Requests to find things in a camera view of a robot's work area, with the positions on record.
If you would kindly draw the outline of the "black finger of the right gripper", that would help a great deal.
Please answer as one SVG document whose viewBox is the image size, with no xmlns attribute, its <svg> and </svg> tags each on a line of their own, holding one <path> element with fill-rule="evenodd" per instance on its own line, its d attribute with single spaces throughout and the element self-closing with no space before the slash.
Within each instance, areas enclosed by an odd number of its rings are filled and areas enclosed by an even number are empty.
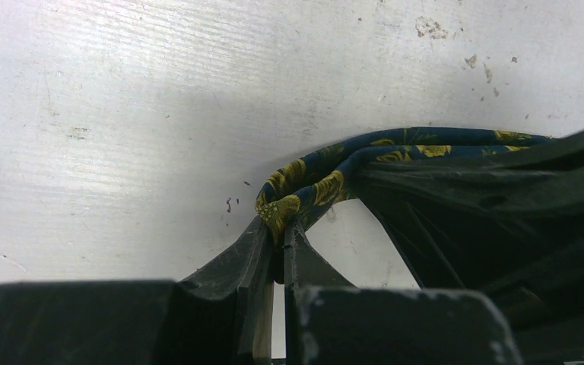
<svg viewBox="0 0 584 365">
<path fill-rule="evenodd" d="M 371 163 L 353 185 L 421 287 L 486 295 L 527 364 L 584 364 L 584 130 L 507 154 Z"/>
</svg>

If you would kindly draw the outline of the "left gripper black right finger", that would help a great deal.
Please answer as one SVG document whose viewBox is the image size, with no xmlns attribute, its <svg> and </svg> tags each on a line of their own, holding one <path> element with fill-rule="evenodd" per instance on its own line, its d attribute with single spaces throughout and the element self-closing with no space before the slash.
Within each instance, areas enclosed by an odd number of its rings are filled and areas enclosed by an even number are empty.
<svg viewBox="0 0 584 365">
<path fill-rule="evenodd" d="M 284 234 L 288 364 L 521 364 L 504 315 L 473 290 L 355 287 Z"/>
</svg>

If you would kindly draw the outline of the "blue yellow floral tie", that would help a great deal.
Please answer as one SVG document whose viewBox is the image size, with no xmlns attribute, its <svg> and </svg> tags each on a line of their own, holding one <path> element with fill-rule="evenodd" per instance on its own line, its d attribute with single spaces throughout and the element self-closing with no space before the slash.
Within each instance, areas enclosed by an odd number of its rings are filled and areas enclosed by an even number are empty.
<svg viewBox="0 0 584 365">
<path fill-rule="evenodd" d="M 310 228 L 333 205 L 355 198 L 353 175 L 373 162 L 481 157 L 544 144 L 548 136 L 489 129 L 410 127 L 387 129 L 320 148 L 273 172 L 255 200 L 275 248 L 293 221 Z"/>
</svg>

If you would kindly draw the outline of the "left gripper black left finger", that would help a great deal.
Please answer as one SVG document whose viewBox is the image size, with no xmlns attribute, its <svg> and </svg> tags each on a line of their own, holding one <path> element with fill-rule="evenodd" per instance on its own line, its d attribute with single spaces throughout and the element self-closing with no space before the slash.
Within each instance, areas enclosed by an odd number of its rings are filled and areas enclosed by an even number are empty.
<svg viewBox="0 0 584 365">
<path fill-rule="evenodd" d="M 182 281 L 0 284 L 0 364 L 269 364 L 269 230 Z"/>
</svg>

